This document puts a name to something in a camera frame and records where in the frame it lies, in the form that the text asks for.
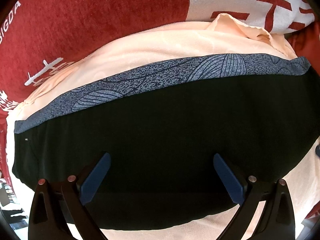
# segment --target cream-colored garment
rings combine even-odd
[[[222,53],[266,53],[284,59],[297,57],[283,35],[270,35],[263,28],[247,26],[228,14],[220,14],[212,23],[175,23],[118,39],[48,79],[9,112],[7,118],[8,166],[13,188],[26,212],[30,212],[34,192],[12,174],[16,120],[25,120],[69,90],[138,66],[167,59]],[[320,163],[314,164],[314,148],[307,156],[300,166],[291,171],[294,179],[288,180],[293,199],[296,199],[294,206],[298,223],[320,199],[320,192],[316,190],[320,188]],[[300,184],[296,182],[302,178],[302,188],[298,189]],[[236,209],[234,207],[221,214],[163,230],[103,232],[110,240],[213,240],[225,228]]]

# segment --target gray patterned fabric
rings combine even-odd
[[[268,54],[218,54],[151,63],[62,94],[28,119],[16,121],[14,132],[118,98],[186,82],[241,75],[303,75],[309,68],[304,57],[285,60]]]

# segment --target blue-gray patterned waistband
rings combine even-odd
[[[16,121],[14,132],[114,99],[186,82],[241,75],[303,75],[309,68],[304,57],[285,60],[268,54],[218,54],[151,63],[60,95],[28,119]]]

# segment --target silver screw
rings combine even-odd
[[[70,175],[69,177],[68,177],[68,181],[69,182],[73,182],[73,181],[75,181],[76,180],[76,176],[75,175]]]
[[[39,185],[43,185],[45,183],[45,179],[40,179],[39,181],[38,181],[38,184]]]
[[[282,185],[282,186],[285,186],[285,184],[287,184],[284,179],[280,179],[280,180],[279,180],[279,183],[280,183],[280,185]]]
[[[255,176],[249,176],[249,181],[256,182],[257,178]]]

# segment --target blue object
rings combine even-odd
[[[244,202],[244,189],[239,180],[236,178],[232,170],[225,163],[220,154],[213,157],[213,166],[219,175],[223,185],[225,186],[231,200],[242,205]]]
[[[316,146],[316,155],[320,158],[320,145]]]
[[[105,153],[93,168],[80,188],[79,199],[83,205],[89,203],[96,194],[111,165],[111,156]]]

